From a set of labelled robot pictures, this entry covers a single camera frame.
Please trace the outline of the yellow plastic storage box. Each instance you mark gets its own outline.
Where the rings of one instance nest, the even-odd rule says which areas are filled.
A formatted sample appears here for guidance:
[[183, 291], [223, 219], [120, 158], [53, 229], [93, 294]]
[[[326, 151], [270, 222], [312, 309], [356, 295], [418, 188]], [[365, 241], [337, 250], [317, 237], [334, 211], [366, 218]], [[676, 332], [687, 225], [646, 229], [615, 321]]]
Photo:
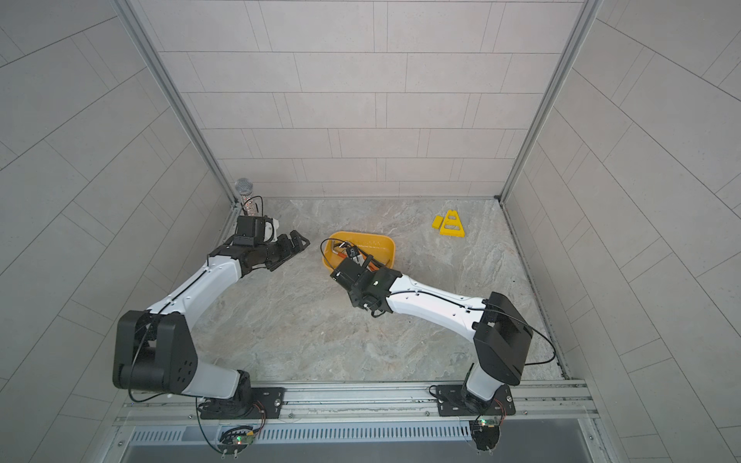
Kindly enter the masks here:
[[334, 270], [342, 261], [332, 254], [332, 246], [340, 242], [358, 247], [365, 255], [371, 255], [386, 267], [394, 267], [396, 243], [391, 237], [374, 233], [358, 233], [358, 231], [337, 231], [320, 244], [323, 265], [329, 270]]

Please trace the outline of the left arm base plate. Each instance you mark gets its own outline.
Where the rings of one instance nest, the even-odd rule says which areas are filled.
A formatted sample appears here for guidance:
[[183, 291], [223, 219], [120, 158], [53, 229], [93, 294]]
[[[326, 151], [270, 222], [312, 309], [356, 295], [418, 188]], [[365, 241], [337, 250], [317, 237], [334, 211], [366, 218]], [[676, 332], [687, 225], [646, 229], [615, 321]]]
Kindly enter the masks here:
[[281, 387], [252, 388], [245, 399], [240, 391], [233, 399], [205, 399], [197, 405], [202, 420], [278, 419], [287, 389]]

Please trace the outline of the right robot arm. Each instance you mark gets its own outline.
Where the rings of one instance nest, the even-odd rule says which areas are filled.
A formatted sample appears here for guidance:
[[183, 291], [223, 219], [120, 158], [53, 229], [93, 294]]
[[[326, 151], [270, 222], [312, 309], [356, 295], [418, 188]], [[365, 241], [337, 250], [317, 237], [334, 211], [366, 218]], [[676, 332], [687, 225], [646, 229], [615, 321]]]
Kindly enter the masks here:
[[385, 266], [371, 270], [345, 259], [331, 278], [347, 291], [351, 305], [380, 314], [422, 318], [460, 335], [474, 345], [477, 360], [451, 403], [482, 413], [505, 386], [521, 382], [535, 330], [507, 296], [461, 296], [421, 284]]

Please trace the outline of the right circuit board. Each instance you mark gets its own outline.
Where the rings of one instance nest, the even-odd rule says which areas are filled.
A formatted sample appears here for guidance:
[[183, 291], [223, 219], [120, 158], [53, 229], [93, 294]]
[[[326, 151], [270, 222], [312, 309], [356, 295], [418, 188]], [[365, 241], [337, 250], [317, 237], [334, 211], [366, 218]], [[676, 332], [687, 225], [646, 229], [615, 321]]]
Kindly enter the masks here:
[[480, 453], [491, 453], [501, 438], [501, 426], [496, 420], [476, 419], [469, 422], [471, 439]]

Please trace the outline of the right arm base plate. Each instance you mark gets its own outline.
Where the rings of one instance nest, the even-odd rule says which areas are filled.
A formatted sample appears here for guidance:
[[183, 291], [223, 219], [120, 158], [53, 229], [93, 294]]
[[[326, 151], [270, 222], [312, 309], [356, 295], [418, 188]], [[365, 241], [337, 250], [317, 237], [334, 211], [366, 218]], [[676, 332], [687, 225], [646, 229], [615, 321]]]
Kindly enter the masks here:
[[431, 385], [428, 393], [435, 399], [440, 417], [496, 416], [516, 414], [511, 388], [501, 385], [490, 400], [468, 392], [463, 384]]

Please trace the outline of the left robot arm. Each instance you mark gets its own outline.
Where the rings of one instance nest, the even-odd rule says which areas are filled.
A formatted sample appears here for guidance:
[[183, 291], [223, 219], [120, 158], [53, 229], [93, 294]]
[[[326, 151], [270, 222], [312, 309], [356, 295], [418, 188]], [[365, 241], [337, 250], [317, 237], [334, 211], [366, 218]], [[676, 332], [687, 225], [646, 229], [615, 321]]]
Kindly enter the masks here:
[[229, 238], [171, 294], [146, 310], [125, 313], [116, 329], [114, 386], [250, 408], [253, 399], [249, 374], [203, 361], [191, 328], [241, 278], [255, 269], [273, 271], [309, 245], [310, 241], [298, 231], [258, 245], [235, 244]]

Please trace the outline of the left circuit board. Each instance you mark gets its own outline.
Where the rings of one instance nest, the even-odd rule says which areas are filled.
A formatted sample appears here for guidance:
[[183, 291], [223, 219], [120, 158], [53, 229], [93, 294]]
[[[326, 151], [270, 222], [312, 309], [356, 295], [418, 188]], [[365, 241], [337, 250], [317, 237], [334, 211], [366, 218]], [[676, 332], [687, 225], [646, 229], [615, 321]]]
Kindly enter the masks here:
[[221, 433], [218, 438], [217, 449], [222, 455], [231, 455], [237, 458], [245, 449], [250, 447], [256, 439], [253, 426], [237, 426]]

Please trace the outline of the yellow triangular holder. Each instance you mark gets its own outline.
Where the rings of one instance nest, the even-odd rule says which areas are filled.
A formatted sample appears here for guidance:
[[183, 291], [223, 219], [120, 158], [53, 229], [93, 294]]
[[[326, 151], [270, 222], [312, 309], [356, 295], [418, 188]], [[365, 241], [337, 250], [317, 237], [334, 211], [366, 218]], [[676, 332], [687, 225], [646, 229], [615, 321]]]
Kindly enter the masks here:
[[439, 233], [444, 237], [465, 237], [465, 229], [456, 210], [448, 210], [441, 217]]

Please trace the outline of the aluminium mounting rail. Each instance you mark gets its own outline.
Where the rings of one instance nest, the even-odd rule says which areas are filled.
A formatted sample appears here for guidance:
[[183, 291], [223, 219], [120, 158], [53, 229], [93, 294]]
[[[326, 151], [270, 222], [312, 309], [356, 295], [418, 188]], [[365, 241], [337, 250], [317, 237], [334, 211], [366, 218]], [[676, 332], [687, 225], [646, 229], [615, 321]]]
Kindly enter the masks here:
[[255, 382], [269, 424], [313, 422], [435, 422], [505, 418], [592, 419], [597, 405], [583, 380], [524, 381], [499, 391], [484, 412], [451, 402], [457, 381], [433, 382]]

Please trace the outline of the circuit board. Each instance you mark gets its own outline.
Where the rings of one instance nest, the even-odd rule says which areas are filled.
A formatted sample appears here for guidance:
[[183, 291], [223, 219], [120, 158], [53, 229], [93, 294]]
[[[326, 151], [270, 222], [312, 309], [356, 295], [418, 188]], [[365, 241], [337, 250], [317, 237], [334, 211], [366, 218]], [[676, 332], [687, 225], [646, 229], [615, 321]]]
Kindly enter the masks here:
[[250, 447], [256, 439], [253, 426], [237, 426], [221, 433], [218, 438], [217, 449], [222, 455], [231, 455], [237, 458], [245, 449]]
[[501, 438], [501, 426], [496, 420], [476, 419], [469, 422], [471, 439], [480, 453], [491, 453]]

